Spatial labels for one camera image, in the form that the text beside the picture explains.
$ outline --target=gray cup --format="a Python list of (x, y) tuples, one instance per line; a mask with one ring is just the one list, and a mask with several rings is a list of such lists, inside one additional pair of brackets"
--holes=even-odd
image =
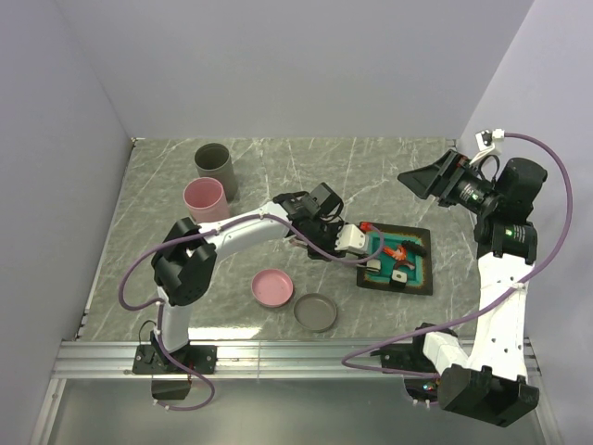
[(223, 144), (201, 146), (194, 156), (197, 174), (200, 178), (214, 178), (224, 187), (224, 195), (230, 201), (239, 188), (234, 176), (233, 160), (229, 149)]

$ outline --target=pink cup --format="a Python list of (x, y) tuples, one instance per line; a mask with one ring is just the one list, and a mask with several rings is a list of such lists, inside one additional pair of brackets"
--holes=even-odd
[(231, 217), (224, 188), (214, 178), (194, 179), (183, 190), (183, 201), (196, 223), (214, 223)]

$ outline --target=cup rim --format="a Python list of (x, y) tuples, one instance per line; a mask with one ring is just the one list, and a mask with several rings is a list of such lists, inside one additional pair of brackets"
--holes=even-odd
[[(226, 155), (226, 159), (219, 167), (216, 167), (215, 169), (205, 169), (204, 167), (201, 167), (197, 163), (197, 159), (200, 156), (203, 156), (205, 151), (208, 151), (211, 149), (221, 149), (222, 151), (224, 151), (224, 154)], [(229, 162), (230, 158), (231, 158), (231, 152), (225, 145), (220, 144), (218, 142), (211, 142), (209, 144), (205, 144), (205, 145), (201, 146), (198, 150), (196, 150), (196, 153), (194, 154), (194, 164), (197, 166), (197, 168), (199, 168), (200, 170), (203, 170), (204, 172), (214, 172), (214, 171), (224, 167), (227, 164), (227, 162)]]
[[(220, 195), (219, 198), (214, 201), (212, 204), (210, 204), (209, 206), (206, 207), (196, 207), (196, 206), (192, 206), (190, 203), (187, 202), (187, 198), (185, 197), (185, 194), (187, 193), (187, 189), (190, 187), (190, 185), (197, 183), (197, 182), (202, 182), (202, 183), (214, 183), (217, 184), (220, 190)], [(221, 202), (221, 199), (225, 198), (224, 195), (224, 187), (222, 186), (222, 183), (215, 178), (195, 178), (194, 180), (190, 181), (188, 185), (185, 186), (185, 189), (183, 190), (183, 202), (185, 203), (185, 205), (192, 209), (192, 210), (210, 210), (213, 207), (215, 207), (216, 205), (218, 205)]]

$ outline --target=aluminum frame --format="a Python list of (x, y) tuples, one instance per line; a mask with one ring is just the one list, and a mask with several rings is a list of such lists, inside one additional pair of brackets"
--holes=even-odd
[[(394, 378), (373, 372), (362, 372), (342, 366), (340, 360), (352, 350), (371, 345), (380, 338), (325, 339), (318, 341), (216, 340), (192, 341), (194, 345), (216, 345), (218, 361), (211, 379), (242, 378)], [(471, 352), (473, 341), (460, 339)], [(132, 364), (138, 342), (62, 342), (42, 410), (33, 430), (32, 445), (48, 443), (69, 379), (149, 379), (152, 375), (133, 375)], [(540, 388), (536, 415), (547, 445), (562, 444), (556, 421), (543, 388), (541, 373), (529, 338), (524, 340), (527, 373), (532, 384)], [(379, 357), (368, 354), (354, 360), (360, 364), (381, 366)], [(159, 375), (158, 379), (185, 379), (186, 375)]]

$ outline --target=gray bowl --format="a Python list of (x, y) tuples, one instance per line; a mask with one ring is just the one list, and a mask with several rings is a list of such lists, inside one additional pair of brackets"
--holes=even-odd
[(322, 294), (306, 294), (296, 301), (294, 314), (305, 329), (324, 332), (334, 325), (337, 308), (333, 301)]

